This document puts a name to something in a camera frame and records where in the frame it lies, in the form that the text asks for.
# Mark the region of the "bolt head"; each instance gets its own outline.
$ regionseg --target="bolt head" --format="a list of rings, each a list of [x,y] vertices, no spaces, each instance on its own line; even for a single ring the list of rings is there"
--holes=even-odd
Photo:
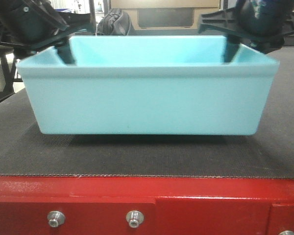
[[[138,228],[139,226],[139,222],[136,219],[130,220],[128,224],[131,228],[134,228],[134,229]]]
[[[284,231],[282,233],[280,233],[279,235],[294,235],[293,231]]]
[[[59,227],[59,222],[56,219],[49,220],[50,227],[57,228]]]

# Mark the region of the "black rubber mat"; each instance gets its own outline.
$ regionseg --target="black rubber mat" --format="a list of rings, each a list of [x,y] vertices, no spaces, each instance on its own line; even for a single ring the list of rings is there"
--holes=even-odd
[[[294,47],[254,136],[43,135],[25,90],[0,104],[0,175],[294,178]]]

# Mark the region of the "beige panel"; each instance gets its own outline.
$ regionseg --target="beige panel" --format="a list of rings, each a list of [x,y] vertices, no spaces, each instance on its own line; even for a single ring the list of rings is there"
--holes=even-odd
[[[132,24],[135,30],[163,30],[163,29],[197,29],[198,28],[198,19],[201,14],[211,13],[218,11],[219,8],[195,8],[194,11],[194,23],[191,27],[149,27],[149,28],[140,28],[138,26],[138,10],[136,9],[124,9],[129,16],[131,17]]]
[[[112,8],[218,7],[220,0],[111,0]]]

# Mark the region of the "black plastic bracket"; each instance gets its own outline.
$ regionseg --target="black plastic bracket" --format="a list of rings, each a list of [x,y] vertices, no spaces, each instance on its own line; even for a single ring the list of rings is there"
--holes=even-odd
[[[281,31],[271,36],[254,35],[244,30],[237,21],[235,7],[203,14],[199,18],[198,25],[199,34],[212,29],[227,35],[224,62],[229,63],[235,56],[240,42],[264,54],[279,50],[284,45],[284,37],[294,34],[294,13],[285,20]]]

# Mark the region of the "textured mat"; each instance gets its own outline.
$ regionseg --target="textured mat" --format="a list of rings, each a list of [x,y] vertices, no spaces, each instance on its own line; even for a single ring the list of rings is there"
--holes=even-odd
[[[294,47],[254,136],[43,135],[25,90],[0,104],[0,175],[294,178]]]

